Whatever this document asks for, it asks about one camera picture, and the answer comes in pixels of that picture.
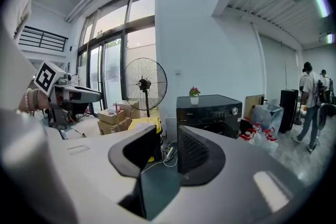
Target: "black appliance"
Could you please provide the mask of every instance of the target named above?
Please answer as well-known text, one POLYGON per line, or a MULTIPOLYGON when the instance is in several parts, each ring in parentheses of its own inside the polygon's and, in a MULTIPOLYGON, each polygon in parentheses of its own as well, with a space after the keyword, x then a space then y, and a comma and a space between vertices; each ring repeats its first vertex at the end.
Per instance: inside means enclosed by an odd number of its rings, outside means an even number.
POLYGON ((177 139, 181 125, 238 138, 242 109, 240 101, 219 94, 199 96, 198 105, 191 105, 190 97, 178 97, 177 139))
POLYGON ((282 116, 280 133, 286 133, 292 129, 293 121, 298 104, 298 90, 282 90, 280 98, 280 106, 284 108, 284 115, 282 116))

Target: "yellow box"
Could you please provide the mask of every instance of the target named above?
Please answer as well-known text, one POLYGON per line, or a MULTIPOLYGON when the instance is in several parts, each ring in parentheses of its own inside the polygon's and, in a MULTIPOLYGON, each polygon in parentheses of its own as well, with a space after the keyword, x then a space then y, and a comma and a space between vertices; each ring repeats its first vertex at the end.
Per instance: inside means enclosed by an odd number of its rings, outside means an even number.
POLYGON ((128 130, 133 130, 138 127, 150 125, 150 123, 156 126, 156 133, 159 134, 162 132, 160 118, 140 118, 140 119, 133 119, 131 125, 129 126, 128 130))

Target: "bracelet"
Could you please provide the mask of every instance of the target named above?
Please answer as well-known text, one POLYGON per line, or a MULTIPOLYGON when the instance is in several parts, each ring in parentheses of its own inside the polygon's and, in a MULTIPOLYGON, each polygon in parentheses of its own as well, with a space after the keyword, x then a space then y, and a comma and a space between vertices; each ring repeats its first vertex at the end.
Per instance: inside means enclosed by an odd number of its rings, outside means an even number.
POLYGON ((30 111, 29 104, 28 104, 28 94, 29 94, 30 91, 31 91, 31 88, 28 88, 26 90, 26 93, 25 93, 25 103, 26 103, 27 111, 31 115, 31 111, 30 111))
POLYGON ((37 101, 37 94, 38 94, 38 89, 35 89, 34 93, 33 93, 33 107, 34 107, 34 110, 39 110, 38 101, 37 101))

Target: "trash bin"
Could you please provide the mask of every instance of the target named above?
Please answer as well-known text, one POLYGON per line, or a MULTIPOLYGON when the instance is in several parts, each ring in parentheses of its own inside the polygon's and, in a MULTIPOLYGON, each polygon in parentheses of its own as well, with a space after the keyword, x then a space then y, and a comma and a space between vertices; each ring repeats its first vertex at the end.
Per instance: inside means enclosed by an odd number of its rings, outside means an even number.
POLYGON ((262 130, 271 129, 275 131, 272 133, 273 137, 278 136, 281 120, 283 116, 283 108, 273 104, 256 105, 252 109, 251 124, 259 123, 262 130))

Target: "ceiling light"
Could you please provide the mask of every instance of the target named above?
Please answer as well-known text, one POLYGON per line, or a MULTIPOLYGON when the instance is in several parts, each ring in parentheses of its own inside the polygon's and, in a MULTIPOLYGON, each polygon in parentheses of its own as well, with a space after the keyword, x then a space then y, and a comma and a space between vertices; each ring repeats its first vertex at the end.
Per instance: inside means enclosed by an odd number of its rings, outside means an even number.
POLYGON ((335 35, 334 34, 328 34, 327 35, 327 42, 328 44, 332 44, 335 41, 335 35))
POLYGON ((327 0, 316 0, 316 2, 319 6, 321 16, 327 17, 330 14, 329 9, 328 9, 328 1, 327 0))

